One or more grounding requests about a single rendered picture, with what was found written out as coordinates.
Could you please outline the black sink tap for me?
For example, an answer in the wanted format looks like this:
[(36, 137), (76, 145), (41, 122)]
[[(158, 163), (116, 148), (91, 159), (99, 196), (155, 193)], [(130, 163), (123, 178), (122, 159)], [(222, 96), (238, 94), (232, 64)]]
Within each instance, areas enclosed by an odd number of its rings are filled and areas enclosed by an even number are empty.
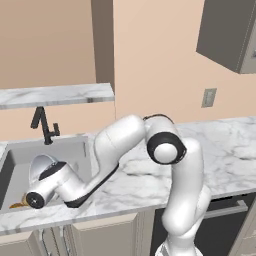
[(36, 108), (30, 127), (32, 129), (37, 129), (38, 125), (42, 126), (45, 145), (51, 145), (53, 143), (52, 138), (60, 135), (59, 126), (57, 123), (53, 124), (53, 131), (49, 130), (47, 117), (43, 106), (38, 106)]

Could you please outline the brown rounded object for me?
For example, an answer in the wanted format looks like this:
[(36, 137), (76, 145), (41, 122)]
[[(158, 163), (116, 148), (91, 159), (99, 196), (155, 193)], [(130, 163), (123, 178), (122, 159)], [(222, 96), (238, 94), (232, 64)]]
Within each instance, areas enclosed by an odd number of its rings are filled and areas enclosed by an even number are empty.
[(26, 200), (26, 193), (24, 193), (20, 202), (12, 204), (11, 206), (9, 206), (9, 209), (25, 207), (25, 206), (29, 206)]

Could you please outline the grey wall cupboard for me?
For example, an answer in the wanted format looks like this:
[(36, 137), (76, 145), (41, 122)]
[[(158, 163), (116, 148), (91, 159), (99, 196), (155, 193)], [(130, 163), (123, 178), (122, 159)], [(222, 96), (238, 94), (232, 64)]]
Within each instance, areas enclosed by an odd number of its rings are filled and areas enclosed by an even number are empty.
[(239, 74), (256, 74), (256, 0), (205, 0), (196, 51)]

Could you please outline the grey kitchen sink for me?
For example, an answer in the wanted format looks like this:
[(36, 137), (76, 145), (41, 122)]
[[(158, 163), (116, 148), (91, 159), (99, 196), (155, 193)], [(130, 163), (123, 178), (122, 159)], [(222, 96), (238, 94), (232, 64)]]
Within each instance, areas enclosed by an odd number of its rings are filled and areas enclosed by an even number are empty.
[(10, 208), (10, 206), (20, 202), (29, 189), (30, 164), (41, 154), (68, 162), (84, 182), (92, 178), (86, 137), (55, 138), (51, 145), (45, 145), (43, 140), (10, 143), (0, 158), (0, 214), (30, 210), (30, 207)]

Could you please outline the black dishwasher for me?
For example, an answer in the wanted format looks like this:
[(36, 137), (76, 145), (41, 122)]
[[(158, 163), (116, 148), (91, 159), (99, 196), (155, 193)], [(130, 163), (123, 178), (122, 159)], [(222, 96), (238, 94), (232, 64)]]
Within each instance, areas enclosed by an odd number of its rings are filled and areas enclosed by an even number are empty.
[(207, 211), (232, 207), (238, 200), (246, 203), (248, 211), (204, 219), (195, 237), (195, 245), (203, 256), (228, 256), (255, 197), (256, 193), (250, 193), (211, 201)]

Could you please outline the beige cupboard door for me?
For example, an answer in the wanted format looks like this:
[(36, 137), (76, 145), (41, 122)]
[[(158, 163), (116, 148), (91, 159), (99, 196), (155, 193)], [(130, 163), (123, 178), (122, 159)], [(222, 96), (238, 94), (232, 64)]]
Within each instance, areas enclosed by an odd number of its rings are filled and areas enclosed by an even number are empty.
[(31, 232), (0, 236), (0, 256), (40, 256), (33, 249)]
[(135, 256), (137, 214), (71, 225), (77, 256)]

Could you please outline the grey wall socket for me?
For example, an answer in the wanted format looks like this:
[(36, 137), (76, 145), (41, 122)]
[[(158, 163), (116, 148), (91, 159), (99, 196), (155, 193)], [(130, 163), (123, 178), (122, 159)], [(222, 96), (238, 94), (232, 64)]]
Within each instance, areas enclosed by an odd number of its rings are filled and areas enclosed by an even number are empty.
[(212, 107), (214, 104), (215, 96), (217, 89), (216, 88), (208, 88), (204, 90), (203, 100), (202, 100), (202, 108)]

